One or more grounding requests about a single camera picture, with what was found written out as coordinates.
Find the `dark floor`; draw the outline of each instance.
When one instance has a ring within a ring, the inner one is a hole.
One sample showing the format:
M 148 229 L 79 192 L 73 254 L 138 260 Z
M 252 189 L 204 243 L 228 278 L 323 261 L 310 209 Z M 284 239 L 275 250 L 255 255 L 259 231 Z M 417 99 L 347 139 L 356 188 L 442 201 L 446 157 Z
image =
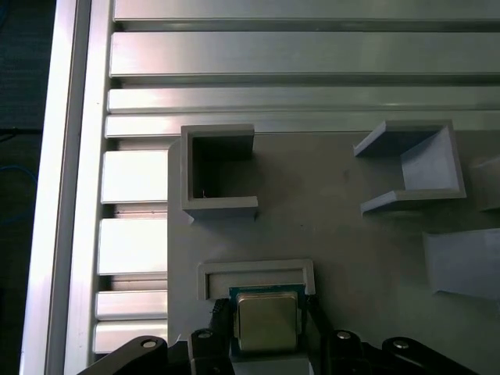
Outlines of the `dark floor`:
M 0 26 L 0 130 L 42 129 L 55 0 L 12 0 Z M 0 169 L 22 166 L 35 175 L 41 137 L 0 143 Z M 19 372 L 30 261 L 34 182 L 19 170 L 0 170 L 0 373 Z M 14 223 L 8 218 L 27 214 Z

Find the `gray slot holder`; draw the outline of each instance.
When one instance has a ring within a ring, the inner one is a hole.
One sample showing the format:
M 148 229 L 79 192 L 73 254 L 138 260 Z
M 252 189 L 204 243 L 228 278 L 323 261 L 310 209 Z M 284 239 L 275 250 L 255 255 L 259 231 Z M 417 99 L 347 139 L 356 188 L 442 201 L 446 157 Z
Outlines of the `gray slot holder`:
M 385 121 L 354 147 L 354 156 L 401 160 L 402 189 L 362 203 L 362 213 L 466 197 L 451 121 Z
M 423 243 L 433 292 L 500 298 L 500 229 L 423 234 Z
M 198 266 L 198 300 L 229 298 L 229 288 L 304 284 L 314 295 L 313 261 L 309 259 L 262 262 L 203 263 Z
M 500 155 L 473 166 L 470 179 L 477 208 L 500 209 Z
M 257 197 L 205 197 L 210 173 L 206 163 L 252 157 L 253 125 L 187 126 L 181 128 L 181 205 L 195 219 L 254 216 Z

